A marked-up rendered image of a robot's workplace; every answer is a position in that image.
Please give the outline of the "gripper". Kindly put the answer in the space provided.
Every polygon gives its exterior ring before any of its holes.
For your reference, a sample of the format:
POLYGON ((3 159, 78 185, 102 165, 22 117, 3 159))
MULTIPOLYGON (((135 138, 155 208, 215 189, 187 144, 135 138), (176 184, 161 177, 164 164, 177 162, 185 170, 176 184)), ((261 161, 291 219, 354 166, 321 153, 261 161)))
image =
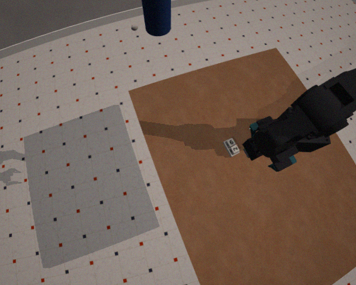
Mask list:
MULTIPOLYGON (((273 120, 271 116, 268 116, 266 118, 260 119, 257 122, 251 124, 250 125, 251 137, 254 136, 256 131, 262 130, 263 128, 267 127, 269 124, 274 123, 275 121, 278 121, 278 119, 273 120)), ((272 168, 276 172, 281 171, 297 162, 294 155, 297 154, 298 152, 299 151, 297 147, 294 146, 276 156, 270 157, 272 164, 270 164, 268 167, 272 168)))

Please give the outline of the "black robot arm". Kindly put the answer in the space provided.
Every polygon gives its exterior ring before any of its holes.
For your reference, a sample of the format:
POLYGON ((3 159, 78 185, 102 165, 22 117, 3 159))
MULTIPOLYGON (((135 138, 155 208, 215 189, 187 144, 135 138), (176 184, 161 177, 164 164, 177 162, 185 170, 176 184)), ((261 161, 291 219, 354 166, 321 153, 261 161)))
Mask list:
POLYGON ((273 157, 305 137, 326 138, 348 126, 347 119, 356 111, 356 68, 311 87, 291 106, 294 111, 283 122, 271 123, 243 143, 247 158, 273 157))

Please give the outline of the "white number cube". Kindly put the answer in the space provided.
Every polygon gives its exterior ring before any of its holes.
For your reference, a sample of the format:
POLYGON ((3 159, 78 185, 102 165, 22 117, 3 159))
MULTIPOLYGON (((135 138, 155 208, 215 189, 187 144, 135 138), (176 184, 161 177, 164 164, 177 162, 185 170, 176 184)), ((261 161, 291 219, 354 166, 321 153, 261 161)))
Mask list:
POLYGON ((233 147, 233 146, 235 145, 234 139, 231 138, 230 140, 227 140, 227 141, 225 142, 225 144, 227 145, 228 149, 229 149, 230 147, 233 147))
POLYGON ((237 145, 234 145, 233 147, 230 147, 229 150, 230 150, 230 153, 231 153, 232 155, 234 155, 234 154, 236 154, 238 151, 240 151, 237 145))

